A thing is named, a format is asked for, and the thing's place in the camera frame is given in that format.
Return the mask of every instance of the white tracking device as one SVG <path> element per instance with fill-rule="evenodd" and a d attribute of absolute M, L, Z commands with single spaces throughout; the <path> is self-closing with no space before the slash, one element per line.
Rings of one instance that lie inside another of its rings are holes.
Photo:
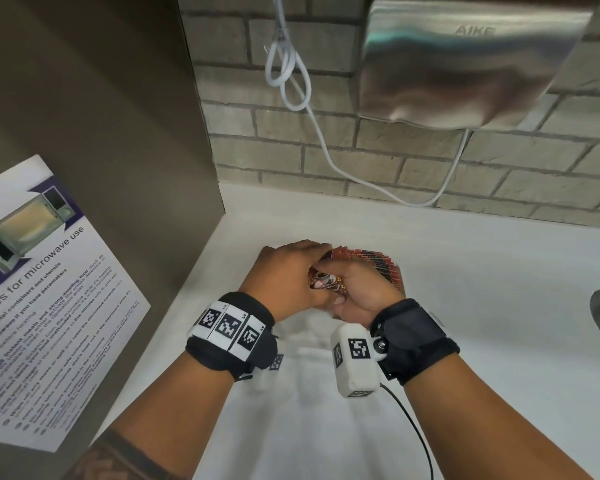
<path fill-rule="evenodd" d="M 344 397 L 366 397 L 380 389 L 381 371 L 376 362 L 386 354 L 359 323 L 344 323 L 331 334 L 331 352 L 338 391 Z"/>

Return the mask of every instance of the stainless steel hand dryer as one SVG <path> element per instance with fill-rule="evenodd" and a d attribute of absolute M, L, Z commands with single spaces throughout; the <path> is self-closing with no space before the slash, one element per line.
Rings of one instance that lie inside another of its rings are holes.
<path fill-rule="evenodd" d="M 515 128 L 600 0 L 372 0 L 358 112 L 429 128 Z"/>

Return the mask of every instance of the person's right arm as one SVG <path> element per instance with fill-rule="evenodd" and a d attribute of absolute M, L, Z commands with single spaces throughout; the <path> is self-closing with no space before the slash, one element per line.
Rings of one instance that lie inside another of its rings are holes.
<path fill-rule="evenodd" d="M 333 311 L 346 321 L 368 328 L 380 311 L 404 299 L 363 261 L 315 267 L 343 277 L 348 297 Z M 404 391 L 446 480 L 592 480 L 458 354 L 408 381 Z"/>

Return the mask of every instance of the wrist strap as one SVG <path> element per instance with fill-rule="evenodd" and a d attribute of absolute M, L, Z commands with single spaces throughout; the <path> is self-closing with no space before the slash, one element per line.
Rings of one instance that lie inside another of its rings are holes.
<path fill-rule="evenodd" d="M 386 357 L 378 364 L 387 379 L 404 385 L 444 357 L 460 352 L 438 323 L 414 299 L 382 310 L 370 332 L 386 343 Z"/>
<path fill-rule="evenodd" d="M 205 367 L 229 371 L 238 379 L 273 363 L 278 353 L 273 324 L 272 314 L 258 300 L 242 292 L 227 293 L 200 315 L 189 331 L 186 350 Z"/>

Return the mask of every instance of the paper sign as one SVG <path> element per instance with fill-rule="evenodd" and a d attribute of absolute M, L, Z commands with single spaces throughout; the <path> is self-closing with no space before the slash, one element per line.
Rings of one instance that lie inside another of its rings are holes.
<path fill-rule="evenodd" d="M 55 451 L 149 309 L 39 156 L 0 175 L 0 442 Z"/>

